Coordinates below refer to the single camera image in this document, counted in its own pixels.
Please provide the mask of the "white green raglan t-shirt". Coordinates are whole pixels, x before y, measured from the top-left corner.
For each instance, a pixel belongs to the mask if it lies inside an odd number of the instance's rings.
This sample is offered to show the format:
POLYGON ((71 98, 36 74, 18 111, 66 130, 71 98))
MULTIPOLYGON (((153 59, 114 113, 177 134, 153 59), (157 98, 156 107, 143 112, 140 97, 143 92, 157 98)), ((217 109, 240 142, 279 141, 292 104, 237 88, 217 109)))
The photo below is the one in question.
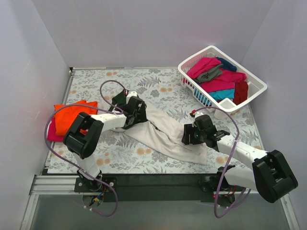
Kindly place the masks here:
POLYGON ((146 122, 136 124, 127 130, 116 128, 113 131, 124 133, 175 160, 205 165, 207 163, 206 144, 183 144, 184 125, 155 108, 148 100, 144 101, 146 104, 146 122))

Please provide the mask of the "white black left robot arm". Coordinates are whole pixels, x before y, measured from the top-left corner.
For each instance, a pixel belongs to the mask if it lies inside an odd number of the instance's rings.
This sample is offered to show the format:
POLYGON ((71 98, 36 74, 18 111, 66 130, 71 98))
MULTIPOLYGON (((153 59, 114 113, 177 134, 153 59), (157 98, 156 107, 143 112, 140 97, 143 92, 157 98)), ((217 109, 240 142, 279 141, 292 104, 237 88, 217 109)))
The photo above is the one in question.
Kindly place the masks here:
POLYGON ((127 130, 147 121, 146 103, 136 92, 114 99, 107 113, 90 115, 80 112, 65 134, 63 143, 77 160, 77 174, 83 185, 96 192, 102 186, 102 173, 95 163, 94 151, 101 133, 113 129, 127 130))

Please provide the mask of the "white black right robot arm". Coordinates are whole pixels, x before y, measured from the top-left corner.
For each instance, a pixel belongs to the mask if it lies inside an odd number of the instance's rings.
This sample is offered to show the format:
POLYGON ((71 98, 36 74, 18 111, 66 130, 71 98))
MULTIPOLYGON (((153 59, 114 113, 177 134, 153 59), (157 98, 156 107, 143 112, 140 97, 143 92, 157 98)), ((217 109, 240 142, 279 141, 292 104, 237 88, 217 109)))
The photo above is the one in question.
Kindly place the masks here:
POLYGON ((230 165, 218 169, 217 184, 222 190, 232 186, 257 191, 262 198, 274 203, 298 187, 284 155, 274 150, 267 152, 256 149, 235 138, 224 130, 204 130, 193 124, 184 125, 182 142, 184 144, 205 143, 209 148, 227 154, 248 167, 247 171, 230 165))

